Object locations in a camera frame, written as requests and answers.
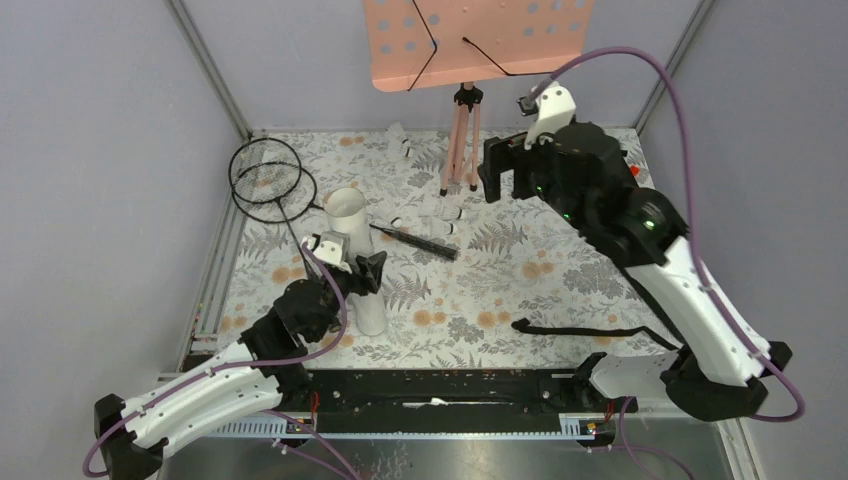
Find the floral tablecloth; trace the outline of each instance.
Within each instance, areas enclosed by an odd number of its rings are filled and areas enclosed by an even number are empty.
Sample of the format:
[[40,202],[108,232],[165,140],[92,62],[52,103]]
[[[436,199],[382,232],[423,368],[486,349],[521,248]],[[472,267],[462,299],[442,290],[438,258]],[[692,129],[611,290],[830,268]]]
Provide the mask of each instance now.
[[[492,135],[482,132],[481,143]],[[638,137],[632,129],[609,129],[627,161],[640,167],[637,180],[651,185]],[[418,149],[414,160],[386,156],[387,135],[291,133],[277,135],[300,155],[318,183],[318,199],[354,186],[368,199],[372,219],[401,217],[404,228],[426,236],[419,211],[425,198],[438,197],[447,150],[443,132],[410,132]],[[460,257],[446,262],[372,232],[377,251],[386,250],[383,292],[389,326],[368,337],[351,327],[339,345],[310,361],[309,368],[573,367],[595,351],[649,355],[664,349],[644,335],[630,338],[563,337],[521,334],[510,327],[527,317],[540,326],[631,328],[648,325],[672,339],[606,258],[538,199],[510,198],[505,178],[503,200],[489,205],[477,192],[454,185],[444,201],[472,215],[457,221],[457,232],[442,240],[458,246]],[[310,210],[293,227],[299,236],[327,230],[324,214]],[[304,277],[303,259],[284,226],[248,220],[230,281],[218,346],[268,311],[285,286]],[[310,351],[328,344],[332,335]]]

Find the purple cable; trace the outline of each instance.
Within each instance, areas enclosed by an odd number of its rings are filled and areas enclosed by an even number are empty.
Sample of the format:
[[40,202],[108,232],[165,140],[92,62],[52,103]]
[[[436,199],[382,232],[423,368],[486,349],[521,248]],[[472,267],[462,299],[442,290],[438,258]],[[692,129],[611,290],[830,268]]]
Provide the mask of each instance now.
[[662,480],[662,479],[660,477],[654,475],[653,473],[651,473],[651,471],[648,470],[648,467],[643,465],[642,462],[640,462],[639,459],[636,458],[636,454],[634,452],[637,452],[637,451],[650,452],[650,453],[653,453],[655,455],[665,457],[665,458],[671,460],[672,462],[676,463],[677,466],[681,468],[681,470],[686,472],[686,475],[689,477],[689,480],[695,480],[695,474],[692,473],[692,470],[690,470],[689,467],[684,465],[683,462],[681,462],[680,460],[675,458],[674,455],[666,452],[665,450],[661,450],[659,448],[643,447],[643,446],[640,446],[640,445],[632,445],[631,446],[630,443],[627,442],[627,433],[625,431],[625,426],[624,426],[624,413],[627,411],[627,406],[630,405],[630,402],[633,401],[634,398],[636,398],[636,397],[627,397],[627,400],[624,401],[624,405],[621,406],[621,413],[618,415],[618,429],[621,432],[621,434],[619,436],[621,437],[621,441],[624,443],[624,446],[623,447],[612,447],[612,449],[613,450],[625,450],[625,451],[627,451],[627,454],[630,455],[630,458],[633,460],[633,463],[635,463],[636,466],[639,467],[639,470],[642,470],[642,472],[645,475],[652,478],[653,480]]
[[[301,252],[303,252],[304,256],[308,257],[310,260],[312,260],[313,263],[315,263],[315,265],[318,267],[318,270],[321,272],[321,275],[324,277],[324,279],[327,280],[327,283],[330,284],[330,288],[333,289],[333,293],[336,294],[336,299],[339,302],[339,312],[341,313],[341,315],[340,315],[340,317],[341,317],[340,318],[341,329],[339,329],[339,333],[338,333],[338,335],[336,335],[336,338],[334,338],[333,341],[330,342],[329,345],[322,348],[321,350],[310,353],[308,355],[304,355],[304,356],[299,357],[299,358],[287,358],[287,359],[283,359],[283,360],[259,360],[259,361],[224,363],[224,364],[218,365],[217,367],[212,368],[211,369],[212,374],[215,374],[217,372],[220,372],[221,370],[227,370],[227,369],[230,369],[230,368],[279,367],[279,366],[283,366],[283,365],[292,365],[292,364],[295,364],[295,363],[305,362],[307,360],[312,360],[314,358],[320,357],[321,355],[324,355],[325,353],[327,353],[330,350],[332,350],[333,348],[335,348],[336,345],[338,345],[339,342],[342,340],[342,336],[344,336],[345,330],[347,329],[347,307],[345,306],[344,295],[342,295],[342,291],[341,291],[341,289],[339,289],[339,285],[336,283],[335,280],[333,280],[333,276],[327,270],[327,267],[325,267],[317,258],[315,258],[315,255],[308,248],[301,246],[300,250],[301,250]],[[160,402],[162,402],[166,398],[170,397],[171,395],[179,392],[183,388],[185,388],[185,387],[187,387],[187,386],[189,386],[189,385],[191,385],[195,382],[198,382],[201,379],[207,378],[208,376],[209,375],[206,372],[198,373],[197,375],[190,377],[190,378],[178,383],[177,385],[171,387],[170,389],[166,390],[165,392],[161,393],[158,397],[156,397],[153,400],[144,404],[142,406],[142,409],[147,410],[149,408],[153,408],[157,404],[159,404]],[[88,451],[88,453],[85,456],[85,459],[83,460],[83,464],[82,464],[83,475],[85,475],[88,478],[99,478],[99,477],[105,477],[106,475],[108,475],[108,472],[105,471],[105,470],[102,471],[102,472],[91,471],[91,459],[94,458],[94,455],[97,453],[97,450],[100,449],[100,446],[103,445],[103,442],[105,442],[118,429],[120,429],[121,427],[126,425],[130,420],[134,419],[138,415],[139,415],[138,411],[132,412],[129,415],[127,415],[126,417],[118,420],[114,425],[109,427],[108,430],[103,432],[103,435],[101,435],[100,438],[98,438],[97,441],[94,442],[94,445],[92,445],[91,449]]]
[[310,427],[309,425],[298,422],[297,420],[286,415],[283,412],[276,412],[274,410],[264,410],[262,413],[267,413],[268,415],[274,415],[276,417],[280,417],[280,418],[282,418],[283,420],[285,420],[289,423],[296,424],[298,426],[298,428],[302,428],[302,429],[306,430],[307,433],[309,433],[310,435],[315,437],[315,440],[318,440],[319,442],[321,442],[321,444],[324,445],[324,447],[327,449],[327,451],[332,453],[334,457],[338,458],[339,461],[342,462],[342,465],[345,466],[347,471],[350,472],[351,475],[353,475],[354,480],[362,480],[362,477],[360,477],[359,473],[356,472],[356,470],[353,468],[353,466],[350,463],[348,463],[347,460],[345,460],[344,456],[342,456],[342,454],[339,453],[338,450],[336,450],[332,445],[330,445],[330,442],[328,442],[326,438],[322,437],[321,435],[318,434],[318,432],[313,430],[312,427]]
[[665,71],[665,68],[657,62],[657,60],[652,57],[650,54],[639,50],[638,48],[632,47],[606,47],[599,48],[597,50],[592,50],[591,52],[584,53],[569,62],[566,62],[565,65],[559,67],[555,71],[551,72],[550,77],[542,80],[535,90],[529,92],[527,94],[527,102],[533,102],[539,95],[544,91],[554,80],[557,79],[560,75],[565,73],[567,70],[570,70],[572,67],[575,67],[587,60],[591,60],[596,57],[601,57],[604,55],[632,55],[634,57],[638,57],[647,63],[649,63],[654,70],[657,71],[663,83],[665,84],[666,90],[668,90],[668,95],[671,98],[671,103],[674,105],[674,113],[677,116],[677,124],[680,129],[680,143],[683,147],[683,179],[684,185],[686,187],[686,212],[689,216],[689,251],[692,255],[692,263],[695,264],[695,272],[698,275],[698,279],[701,281],[701,284],[706,288],[707,294],[712,300],[713,304],[715,304],[718,311],[721,313],[721,316],[724,317],[724,320],[727,322],[727,325],[730,326],[730,329],[733,330],[733,333],[736,334],[736,337],[739,338],[739,341],[745,345],[745,348],[748,349],[749,355],[756,357],[757,360],[765,367],[769,372],[771,372],[779,381],[786,387],[786,390],[789,391],[789,394],[792,395],[792,398],[795,399],[796,410],[795,412],[789,415],[783,416],[768,416],[768,415],[759,415],[754,414],[751,415],[750,418],[754,420],[760,420],[763,422],[791,422],[793,420],[797,420],[804,415],[806,411],[806,402],[804,402],[803,396],[801,396],[801,392],[798,390],[795,385],[789,380],[789,378],[777,368],[774,363],[772,363],[769,359],[765,358],[762,353],[759,351],[754,342],[751,341],[750,338],[745,334],[742,330],[742,327],[739,326],[739,323],[736,322],[736,319],[733,318],[733,314],[730,313],[730,310],[718,296],[718,294],[712,289],[709,278],[707,278],[706,270],[704,269],[704,264],[701,261],[701,248],[700,248],[700,240],[697,235],[697,222],[695,221],[695,175],[692,172],[692,159],[689,153],[689,129],[686,126],[686,118],[683,115],[683,106],[680,102],[680,97],[677,94],[677,91],[674,89],[674,85],[671,81],[671,76],[669,76],[668,72]]
[[344,478],[345,480],[351,480],[351,477],[349,477],[346,473],[344,473],[343,471],[339,470],[338,468],[330,465],[329,463],[325,462],[324,460],[321,460],[320,458],[313,457],[312,455],[309,455],[308,453],[303,453],[300,450],[298,450],[296,448],[291,448],[291,447],[287,448],[286,453],[284,453],[283,455],[287,455],[289,453],[293,453],[293,454],[297,455],[298,457],[305,458],[306,460],[309,460],[310,462],[317,463],[318,465],[321,465],[322,467],[324,467],[327,470],[337,474],[338,476]]

